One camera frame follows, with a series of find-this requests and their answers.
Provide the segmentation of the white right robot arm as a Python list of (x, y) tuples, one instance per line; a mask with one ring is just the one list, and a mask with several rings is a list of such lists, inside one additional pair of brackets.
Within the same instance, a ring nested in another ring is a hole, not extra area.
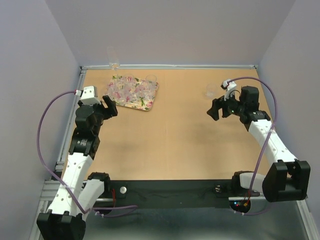
[(251, 171), (235, 172), (230, 182), (231, 192), (242, 195), (247, 190), (264, 195), (270, 202), (301, 201), (307, 197), (311, 167), (300, 161), (282, 142), (272, 128), (269, 115), (259, 109), (259, 90), (253, 86), (241, 88), (235, 97), (236, 85), (225, 86), (225, 95), (215, 98), (207, 111), (215, 121), (231, 115), (239, 117), (246, 130), (261, 146), (270, 169), (266, 175)]

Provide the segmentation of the clear faceted tumbler front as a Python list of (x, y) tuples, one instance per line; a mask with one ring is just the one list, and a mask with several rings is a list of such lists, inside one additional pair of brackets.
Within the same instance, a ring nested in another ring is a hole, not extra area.
[(141, 90), (141, 97), (144, 101), (151, 101), (155, 96), (156, 88), (154, 86), (146, 86)]

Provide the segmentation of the tall clear stemmed glass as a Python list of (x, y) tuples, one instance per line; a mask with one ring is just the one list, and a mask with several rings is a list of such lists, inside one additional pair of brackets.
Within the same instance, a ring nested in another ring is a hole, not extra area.
[(107, 58), (110, 68), (115, 71), (118, 70), (120, 67), (120, 61), (114, 47), (107, 47)]

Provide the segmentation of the large clear faceted tumbler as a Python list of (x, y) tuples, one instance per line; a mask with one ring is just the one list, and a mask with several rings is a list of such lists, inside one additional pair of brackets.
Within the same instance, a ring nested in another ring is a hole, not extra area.
[(141, 98), (142, 93), (142, 86), (136, 83), (133, 87), (129, 88), (129, 101), (130, 102), (137, 102)]

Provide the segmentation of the floral patterned tray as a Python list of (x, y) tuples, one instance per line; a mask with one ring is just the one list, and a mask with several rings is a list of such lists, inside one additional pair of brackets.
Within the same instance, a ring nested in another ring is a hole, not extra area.
[(132, 74), (114, 75), (106, 85), (104, 94), (118, 106), (149, 111), (155, 101), (159, 83), (153, 74), (137, 78)]

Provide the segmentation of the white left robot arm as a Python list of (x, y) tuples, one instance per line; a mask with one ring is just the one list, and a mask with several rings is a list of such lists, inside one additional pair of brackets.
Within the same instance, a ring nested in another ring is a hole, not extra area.
[(60, 186), (52, 203), (36, 220), (45, 240), (83, 239), (86, 219), (96, 200), (111, 193), (107, 173), (93, 173), (87, 184), (83, 184), (100, 144), (101, 126), (118, 114), (116, 103), (109, 96), (102, 99), (78, 101), (64, 175), (59, 179)]

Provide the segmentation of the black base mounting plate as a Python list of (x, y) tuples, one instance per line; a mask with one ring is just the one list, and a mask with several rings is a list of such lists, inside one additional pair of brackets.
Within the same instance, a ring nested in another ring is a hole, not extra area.
[(243, 200), (249, 190), (231, 179), (111, 180), (98, 203), (106, 204), (115, 190), (117, 207), (138, 209), (229, 208), (230, 200)]

